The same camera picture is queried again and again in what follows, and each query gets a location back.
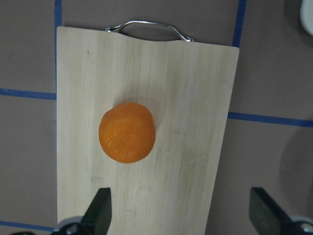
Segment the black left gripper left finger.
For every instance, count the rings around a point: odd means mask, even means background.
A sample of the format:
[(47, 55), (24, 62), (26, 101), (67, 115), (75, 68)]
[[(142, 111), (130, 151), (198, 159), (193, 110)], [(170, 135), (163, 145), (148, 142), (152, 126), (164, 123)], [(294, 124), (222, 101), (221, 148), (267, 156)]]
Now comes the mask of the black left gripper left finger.
[(81, 219), (91, 235), (106, 235), (112, 221), (110, 188), (100, 188)]

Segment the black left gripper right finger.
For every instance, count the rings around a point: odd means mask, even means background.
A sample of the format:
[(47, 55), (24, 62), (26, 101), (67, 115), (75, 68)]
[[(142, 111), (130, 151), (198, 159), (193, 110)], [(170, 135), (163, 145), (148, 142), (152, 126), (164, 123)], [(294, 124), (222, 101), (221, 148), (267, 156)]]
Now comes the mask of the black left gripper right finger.
[(291, 218), (263, 188), (250, 189), (248, 214), (259, 235), (281, 235), (292, 223)]

